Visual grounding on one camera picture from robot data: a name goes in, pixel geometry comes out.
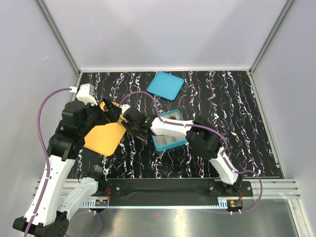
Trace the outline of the teal tin lid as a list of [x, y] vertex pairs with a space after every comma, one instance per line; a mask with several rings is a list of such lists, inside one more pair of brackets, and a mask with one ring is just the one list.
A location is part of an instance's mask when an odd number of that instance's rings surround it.
[[158, 72], [147, 87], [147, 92], [168, 101], [174, 101], [183, 84], [183, 78], [165, 72]]

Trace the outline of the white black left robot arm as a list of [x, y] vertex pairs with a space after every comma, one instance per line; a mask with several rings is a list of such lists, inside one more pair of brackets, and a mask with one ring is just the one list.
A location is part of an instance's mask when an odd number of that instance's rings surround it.
[[80, 99], [65, 105], [55, 134], [43, 148], [46, 164], [37, 193], [25, 215], [14, 220], [13, 229], [24, 236], [63, 237], [83, 202], [91, 195], [100, 196], [106, 191], [105, 176], [93, 171], [63, 202], [59, 201], [87, 134], [97, 126], [119, 121], [121, 106], [107, 98], [103, 103], [100, 106], [94, 99]]

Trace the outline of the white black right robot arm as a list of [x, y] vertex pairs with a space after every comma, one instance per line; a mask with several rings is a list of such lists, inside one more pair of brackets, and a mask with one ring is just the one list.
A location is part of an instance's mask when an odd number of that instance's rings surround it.
[[145, 143], [150, 135], [185, 139], [192, 154], [212, 164], [228, 195], [235, 196], [241, 191], [242, 175], [226, 154], [227, 142], [206, 120], [201, 117], [188, 121], [160, 116], [148, 117], [129, 105], [122, 105], [120, 108], [122, 124], [131, 136]]

